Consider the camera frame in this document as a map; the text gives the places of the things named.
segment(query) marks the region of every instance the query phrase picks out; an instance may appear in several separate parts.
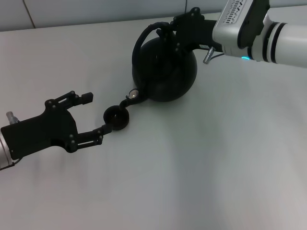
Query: black stripe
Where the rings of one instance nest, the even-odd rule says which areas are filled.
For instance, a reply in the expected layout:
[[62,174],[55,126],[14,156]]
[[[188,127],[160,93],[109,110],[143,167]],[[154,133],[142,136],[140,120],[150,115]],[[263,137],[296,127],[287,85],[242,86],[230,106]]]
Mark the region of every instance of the black stripe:
[[263,41],[263,48],[262,48],[262,57],[263,60],[268,62],[268,55],[267,55],[267,50],[268,50],[268,44],[269,44],[269,38],[271,36],[271,33],[274,29],[274,27],[277,25],[278,23],[272,23],[272,25],[270,25],[267,34],[264,37],[264,41]]
[[29,12],[29,10],[28,10],[28,7],[27,7],[27,5],[26,5],[26,3],[25,3],[24,0],[23,0],[23,3],[24,3],[25,10],[27,11],[27,14],[28,14],[28,16],[29,16],[29,18],[30,18],[30,21],[31,21],[31,23],[32,23],[32,26],[33,26],[34,29],[36,29],[36,27],[35,27],[35,25],[34,25],[34,22],[33,22],[33,20],[32,20],[32,17],[31,17],[31,15],[30,15],[30,12]]
[[248,48],[248,57],[249,57],[251,60],[254,60],[254,59],[253,59],[253,54],[252,54],[252,49],[251,49],[251,47]]
[[273,42],[272,42],[272,49],[271,49],[271,59],[272,59],[272,62],[277,64],[276,63],[276,58],[275,58],[275,53],[276,53],[276,45],[277,45],[277,40],[278,40],[278,37],[280,35],[280,32],[282,31],[284,25],[286,25],[286,23],[281,23],[278,27],[278,29],[276,30],[276,33],[274,35],[274,38],[273,38]]

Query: black bracket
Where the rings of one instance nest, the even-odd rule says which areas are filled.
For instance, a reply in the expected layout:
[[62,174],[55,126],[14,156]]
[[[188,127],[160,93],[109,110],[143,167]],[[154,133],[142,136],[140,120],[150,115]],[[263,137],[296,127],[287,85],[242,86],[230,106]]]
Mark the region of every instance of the black bracket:
[[216,21],[205,20],[198,7],[174,17],[171,22],[172,29],[176,31],[173,51],[188,53],[194,49],[209,50],[214,47],[217,52],[222,52],[222,46],[212,39],[215,24]]
[[91,92],[81,97],[74,91],[57,99],[45,102],[45,111],[30,118],[1,128],[3,137],[10,149],[13,160],[34,152],[60,146],[67,152],[101,145],[103,136],[112,131],[110,125],[86,133],[78,133],[75,120],[67,110],[73,106],[93,101]]

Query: table surface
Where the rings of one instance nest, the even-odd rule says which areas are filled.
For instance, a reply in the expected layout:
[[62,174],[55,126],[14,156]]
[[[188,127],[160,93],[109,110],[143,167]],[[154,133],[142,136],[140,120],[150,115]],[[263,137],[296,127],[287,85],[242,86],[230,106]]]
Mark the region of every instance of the table surface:
[[[307,24],[307,6],[269,15]],[[71,90],[94,94],[70,110],[79,132],[103,125],[157,21],[171,18],[0,33],[0,127],[7,111],[25,120]],[[197,80],[179,100],[129,107],[127,128],[102,146],[52,147],[1,171],[1,229],[305,230],[307,69],[195,55]]]

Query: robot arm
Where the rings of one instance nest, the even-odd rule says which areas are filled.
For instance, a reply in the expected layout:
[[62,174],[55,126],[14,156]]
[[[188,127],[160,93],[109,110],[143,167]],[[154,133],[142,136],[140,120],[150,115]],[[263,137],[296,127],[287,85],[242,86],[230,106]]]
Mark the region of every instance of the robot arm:
[[307,27],[273,22],[269,0],[229,0],[213,29],[225,55],[307,67]]
[[7,113],[10,125],[0,129],[0,169],[14,165],[12,160],[21,159],[34,152],[59,146],[67,152],[101,145],[103,136],[112,131],[104,125],[86,133],[78,133],[76,123],[68,109],[93,101],[93,94],[78,96],[71,91],[57,99],[45,102],[43,114],[19,121],[12,112]]

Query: white wall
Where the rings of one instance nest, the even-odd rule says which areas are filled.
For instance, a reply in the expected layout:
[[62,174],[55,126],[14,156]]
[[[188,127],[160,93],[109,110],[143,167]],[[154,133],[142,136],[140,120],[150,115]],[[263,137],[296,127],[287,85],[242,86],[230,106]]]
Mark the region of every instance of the white wall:
[[[173,16],[185,0],[25,0],[36,27],[99,23]],[[220,12],[227,0],[188,0],[188,9]],[[307,4],[307,0],[271,0],[272,7]]]
[[0,0],[0,31],[33,28],[22,0]]
[[[220,12],[227,0],[188,0],[187,9],[200,7],[202,12]],[[306,5],[307,0],[270,0],[271,7]]]

